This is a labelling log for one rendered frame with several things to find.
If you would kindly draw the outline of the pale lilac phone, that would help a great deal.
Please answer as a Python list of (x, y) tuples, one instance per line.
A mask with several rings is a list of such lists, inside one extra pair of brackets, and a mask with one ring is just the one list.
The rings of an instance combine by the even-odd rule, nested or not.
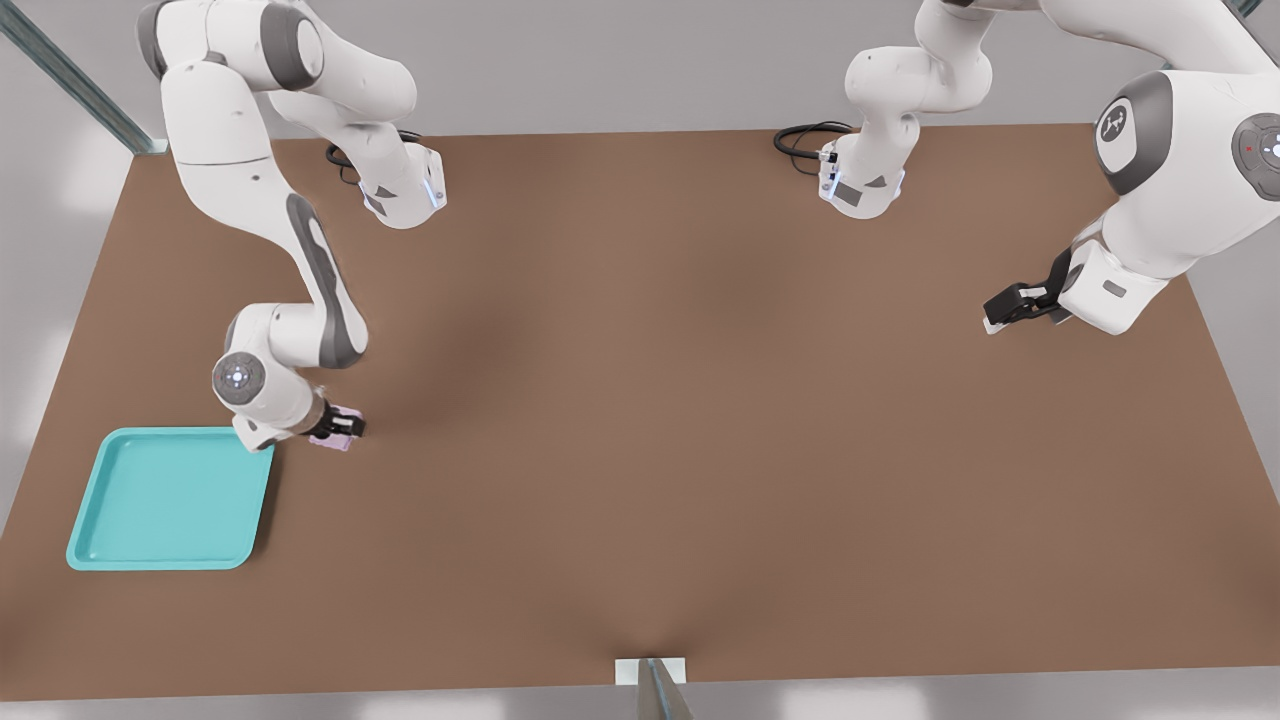
[(306, 433), (312, 445), (347, 451), (352, 442), (362, 437), (366, 423), (361, 411), (326, 404), (319, 424)]

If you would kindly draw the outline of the pale blue-green tray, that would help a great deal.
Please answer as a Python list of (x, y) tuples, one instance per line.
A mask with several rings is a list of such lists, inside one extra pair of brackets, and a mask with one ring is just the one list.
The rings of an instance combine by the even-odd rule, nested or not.
[(67, 544), (77, 571), (229, 570), (252, 553), (273, 448), (230, 427), (132, 427), (99, 446)]

